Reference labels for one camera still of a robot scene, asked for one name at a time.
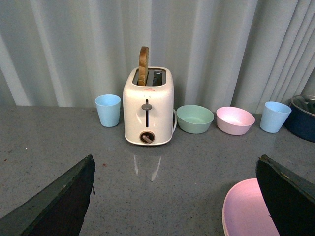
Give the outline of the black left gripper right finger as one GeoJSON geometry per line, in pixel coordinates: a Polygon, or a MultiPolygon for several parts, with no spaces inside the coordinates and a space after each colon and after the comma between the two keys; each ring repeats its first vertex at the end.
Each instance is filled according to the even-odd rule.
{"type": "Polygon", "coordinates": [[[267,155],[259,158],[256,177],[279,234],[313,236],[315,185],[267,155]]]}

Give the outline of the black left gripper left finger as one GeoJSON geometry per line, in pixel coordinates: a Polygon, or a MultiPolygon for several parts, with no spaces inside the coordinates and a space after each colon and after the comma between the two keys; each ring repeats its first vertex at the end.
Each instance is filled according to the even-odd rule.
{"type": "Polygon", "coordinates": [[[94,187],[95,162],[88,155],[1,218],[2,236],[79,235],[94,187]]]}

